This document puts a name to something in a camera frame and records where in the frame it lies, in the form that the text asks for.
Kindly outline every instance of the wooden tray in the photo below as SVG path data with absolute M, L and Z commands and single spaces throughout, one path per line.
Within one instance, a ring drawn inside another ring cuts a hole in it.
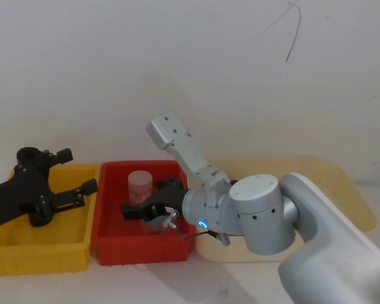
M 295 172 L 308 177 L 322 192 L 366 235 L 377 227 L 377 218 L 366 200 L 347 174 L 336 164 L 315 158 L 248 158 L 212 160 L 212 165 L 222 169 L 230 179 L 242 179 L 253 174 L 272 174 L 280 179 L 284 174 Z M 231 245 L 223 247 L 210 236 L 196 240 L 196 250 L 213 262 L 278 262 L 298 249 L 303 241 L 296 241 L 283 256 L 266 258 L 251 253 L 241 236 L 230 237 Z

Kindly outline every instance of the red plastic bin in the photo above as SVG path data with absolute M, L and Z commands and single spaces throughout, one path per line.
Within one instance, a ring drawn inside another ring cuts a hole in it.
M 178 262 L 187 260 L 194 241 L 182 241 L 175 231 L 143 234 L 140 220 L 125 221 L 121 204 L 128 203 L 128 175 L 146 170 L 155 181 L 180 179 L 187 187 L 187 177 L 176 161 L 114 161 L 103 164 L 92 228 L 92 247 L 101 265 Z M 184 236 L 196 232 L 185 220 L 177 223 Z

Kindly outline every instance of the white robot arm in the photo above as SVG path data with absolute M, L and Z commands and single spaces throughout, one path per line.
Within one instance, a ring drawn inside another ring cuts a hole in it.
M 226 246 L 228 235 L 244 236 L 249 250 L 263 256 L 286 251 L 297 231 L 305 245 L 279 267 L 296 304 L 380 304 L 380 250 L 306 177 L 258 174 L 231 186 L 173 113 L 156 117 L 147 131 L 200 183 L 182 202 L 189 223 L 219 233 Z M 174 226 L 173 219 L 167 224 Z

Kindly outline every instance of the yellow plastic bin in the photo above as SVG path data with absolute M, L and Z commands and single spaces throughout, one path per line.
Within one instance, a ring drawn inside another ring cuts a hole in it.
M 97 165 L 62 165 L 51 169 L 49 185 L 57 193 L 98 182 L 99 175 Z M 95 203 L 96 193 L 85 197 L 85 207 L 57 213 L 44 227 L 32 227 L 27 215 L 0 226 L 0 276 L 87 270 Z

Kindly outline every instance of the white table surface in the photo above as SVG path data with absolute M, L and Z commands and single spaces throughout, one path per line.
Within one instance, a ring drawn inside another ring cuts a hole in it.
M 380 247 L 380 190 L 360 186 L 377 213 L 372 236 Z M 0 277 L 0 304 L 242 303 L 293 304 L 278 263 L 207 262 L 193 253 L 180 263 L 101 267 L 76 274 Z

